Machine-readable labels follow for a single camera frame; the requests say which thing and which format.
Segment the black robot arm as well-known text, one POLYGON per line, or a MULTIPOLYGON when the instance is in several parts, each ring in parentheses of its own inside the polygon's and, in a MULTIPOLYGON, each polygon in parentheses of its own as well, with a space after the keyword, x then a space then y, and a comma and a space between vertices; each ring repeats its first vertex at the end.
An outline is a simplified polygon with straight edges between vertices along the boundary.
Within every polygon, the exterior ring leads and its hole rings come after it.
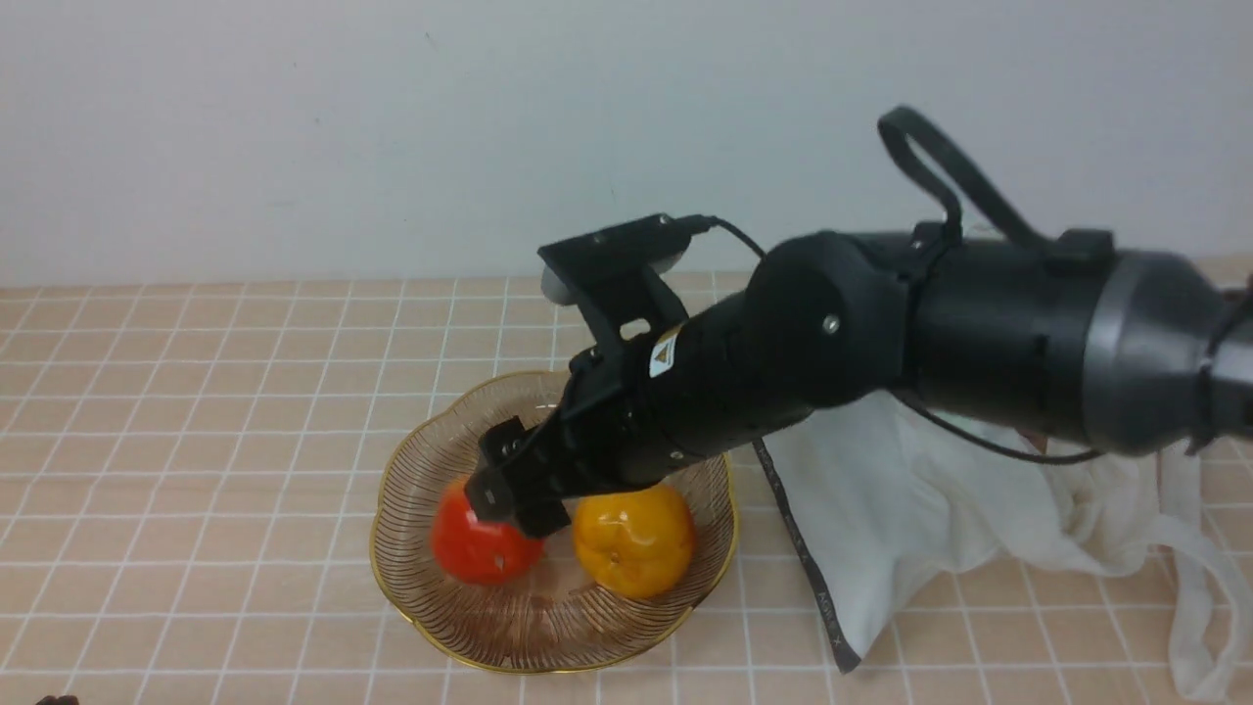
POLYGON ((662 269, 715 224, 653 215, 538 250, 594 344, 546 419, 482 433, 477 518, 544 538, 568 498, 649 488, 878 389, 1116 455, 1250 437, 1250 296, 1225 301, 1178 255, 1095 230, 1046 250, 933 222, 819 230, 689 316, 662 269))

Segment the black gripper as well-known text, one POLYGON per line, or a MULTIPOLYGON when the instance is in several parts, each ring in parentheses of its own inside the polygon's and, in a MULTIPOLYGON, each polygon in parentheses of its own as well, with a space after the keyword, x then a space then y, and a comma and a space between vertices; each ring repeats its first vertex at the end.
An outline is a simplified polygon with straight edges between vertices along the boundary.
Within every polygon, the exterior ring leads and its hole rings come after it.
POLYGON ((548 538, 573 523, 568 498, 650 487, 807 418, 812 406, 766 369, 743 312, 738 293, 616 357, 576 357, 550 419, 482 433, 464 490, 476 517, 548 538))

